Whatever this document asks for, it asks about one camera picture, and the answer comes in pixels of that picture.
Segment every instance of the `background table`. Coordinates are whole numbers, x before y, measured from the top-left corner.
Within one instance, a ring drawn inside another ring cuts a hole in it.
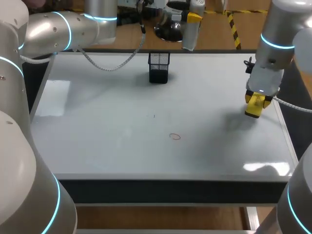
[[[146,54],[104,73],[61,53],[32,110],[38,150],[78,203],[274,202],[297,158],[277,103],[244,115],[249,56],[172,54],[168,84],[152,85]]]

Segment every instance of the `cable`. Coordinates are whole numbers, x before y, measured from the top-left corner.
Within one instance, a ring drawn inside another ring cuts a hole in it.
[[[31,59],[31,58],[27,58],[27,57],[24,57],[24,56],[20,56],[20,58],[27,62],[27,63],[31,63],[31,64],[42,64],[42,63],[46,63],[46,62],[49,62],[50,61],[50,58],[45,58],[45,59]]]
[[[94,65],[96,68],[106,71],[106,72],[113,72],[118,70],[119,68],[122,68],[124,65],[126,65],[137,53],[138,51],[142,48],[143,44],[145,42],[145,34],[142,35],[142,39],[141,39],[141,43],[140,46],[130,55],[130,57],[128,57],[127,60],[125,60],[121,65],[115,67],[115,68],[103,68],[100,67],[99,65],[97,65],[87,54],[86,52],[81,49],[80,47],[78,47],[78,50],[86,57],[86,59],[89,60],[90,63],[92,63],[92,65]]]
[[[142,22],[142,15],[141,13],[139,12],[138,10],[138,4],[139,4],[140,0],[138,0],[136,2],[136,12],[138,13],[138,16],[139,16],[139,23],[140,23],[140,26],[141,26],[141,31],[142,31],[142,39],[141,39],[141,43],[139,45],[139,47],[130,55],[130,57],[128,57],[127,60],[125,60],[121,65],[115,67],[115,68],[103,68],[103,67],[100,67],[98,64],[96,64],[88,55],[87,53],[80,47],[78,47],[78,50],[86,57],[86,59],[88,59],[88,61],[90,63],[92,63],[92,65],[94,65],[96,68],[102,70],[102,71],[106,71],[106,72],[113,72],[113,71],[116,71],[120,68],[122,68],[124,65],[126,65],[137,53],[138,51],[142,48],[143,44],[145,43],[145,38],[146,38],[146,30],[145,30],[145,26]]]
[[[275,101],[278,101],[278,103],[281,103],[281,104],[283,104],[283,105],[285,105],[285,106],[288,106],[288,107],[290,107],[290,108],[293,108],[293,109],[295,109],[295,110],[303,111],[303,112],[306,112],[306,113],[312,113],[312,110],[309,110],[309,109],[306,109],[306,108],[302,108],[302,107],[299,107],[299,106],[292,105],[292,104],[290,104],[290,103],[288,103],[288,102],[286,102],[286,101],[283,101],[283,100],[281,100],[281,99],[279,99],[279,98],[277,98],[277,97],[273,97],[273,99],[274,99]]]

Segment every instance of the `black cable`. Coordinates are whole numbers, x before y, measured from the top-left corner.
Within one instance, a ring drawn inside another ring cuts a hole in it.
[[[144,24],[142,22],[142,11],[143,11],[144,4],[142,5],[142,11],[139,12],[139,10],[138,10],[139,2],[140,2],[140,0],[137,0],[137,2],[136,2],[136,12],[138,14],[138,20],[139,20],[139,23],[140,23],[140,26],[141,26],[141,31],[142,31],[143,34],[146,34],[145,26],[144,26]]]

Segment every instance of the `yellow object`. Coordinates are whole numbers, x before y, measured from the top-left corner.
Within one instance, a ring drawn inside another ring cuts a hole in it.
[[[193,12],[190,12],[188,15],[187,15],[187,22],[188,23],[199,23],[203,20],[203,17],[202,16],[199,16],[198,14],[195,14]]]
[[[248,104],[248,102],[250,101],[251,98],[252,98],[252,96],[245,94],[246,104]]]
[[[254,92],[250,98],[245,114],[254,118],[259,118],[264,107],[265,96]]]
[[[267,108],[269,105],[270,105],[270,101],[267,101],[267,100],[264,100],[264,103],[263,103],[263,108]]]

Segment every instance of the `yellow black hazard tape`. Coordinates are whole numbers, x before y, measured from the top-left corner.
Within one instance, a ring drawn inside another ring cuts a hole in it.
[[[262,13],[266,14],[265,10],[240,10],[240,11],[205,11],[207,14],[227,14],[227,13]]]
[[[238,37],[237,29],[236,29],[236,27],[234,25],[233,13],[227,12],[227,16],[228,16],[228,20],[229,20],[229,23],[230,23],[230,26],[231,26],[231,32],[232,32],[232,35],[233,35],[233,38],[234,38],[236,50],[241,50],[242,47],[241,47],[241,44],[240,44],[240,39]]]

